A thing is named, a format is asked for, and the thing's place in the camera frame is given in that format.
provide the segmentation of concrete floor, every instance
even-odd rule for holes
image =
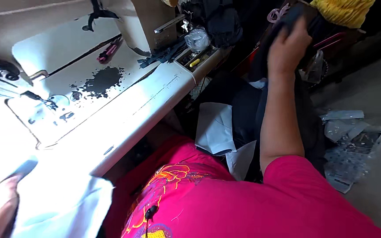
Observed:
[[[381,59],[330,84],[312,96],[316,107],[363,110],[365,121],[381,125]],[[381,227],[381,151],[369,163],[371,171],[356,183],[345,198]]]

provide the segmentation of yellow cloth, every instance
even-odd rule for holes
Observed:
[[[375,0],[313,0],[310,4],[317,8],[329,22],[360,28],[365,15]]]

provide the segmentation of pink shirt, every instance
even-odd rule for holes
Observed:
[[[121,237],[144,238],[144,215],[153,205],[159,209],[149,220],[149,238],[381,237],[381,229],[305,158],[274,160],[264,184],[257,184],[234,181],[222,164],[191,142],[163,156],[176,163],[162,166],[147,183]]]

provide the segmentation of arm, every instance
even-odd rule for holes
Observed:
[[[260,135],[260,165],[267,166],[284,155],[304,157],[295,109],[295,69],[304,57],[311,37],[304,18],[292,33],[282,29],[268,53],[268,96]]]

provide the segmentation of paper pattern piece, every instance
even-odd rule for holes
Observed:
[[[230,174],[236,181],[242,181],[246,177],[249,165],[254,157],[254,150],[257,141],[250,142],[236,152],[226,154],[227,167],[229,167]]]
[[[195,145],[215,156],[236,151],[232,133],[232,106],[215,102],[200,104]]]

